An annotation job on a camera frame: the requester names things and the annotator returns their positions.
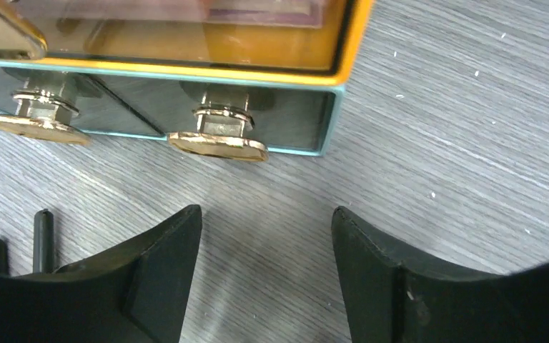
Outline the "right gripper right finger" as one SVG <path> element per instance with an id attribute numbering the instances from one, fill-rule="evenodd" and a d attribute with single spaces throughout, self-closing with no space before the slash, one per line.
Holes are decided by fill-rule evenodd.
<path id="1" fill-rule="evenodd" d="M 346 207 L 332 245 L 353 342 L 549 342 L 549 262 L 492 274 L 429 254 Z"/>

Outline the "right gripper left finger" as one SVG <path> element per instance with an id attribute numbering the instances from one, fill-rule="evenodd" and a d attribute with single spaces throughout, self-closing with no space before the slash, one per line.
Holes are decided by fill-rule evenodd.
<path id="1" fill-rule="evenodd" d="M 0 275 L 0 342 L 178 342 L 201 233 L 193 204 L 52 273 Z"/>

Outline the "black round makeup brush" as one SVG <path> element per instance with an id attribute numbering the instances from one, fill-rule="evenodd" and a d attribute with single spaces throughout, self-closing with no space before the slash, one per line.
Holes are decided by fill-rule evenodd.
<path id="1" fill-rule="evenodd" d="M 42 209 L 34 215 L 33 273 L 55 270 L 54 215 Z"/>

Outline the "orange drawer organizer box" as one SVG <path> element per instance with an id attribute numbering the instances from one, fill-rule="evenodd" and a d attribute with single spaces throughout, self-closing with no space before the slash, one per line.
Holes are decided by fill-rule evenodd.
<path id="1" fill-rule="evenodd" d="M 31 22 L 17 14 L 9 2 L 0 1 L 0 67 L 223 84 L 337 87 L 343 91 L 342 100 L 372 9 L 371 1 L 349 1 L 352 7 L 340 34 L 333 67 L 327 71 L 313 71 L 52 57 L 44 35 Z"/>

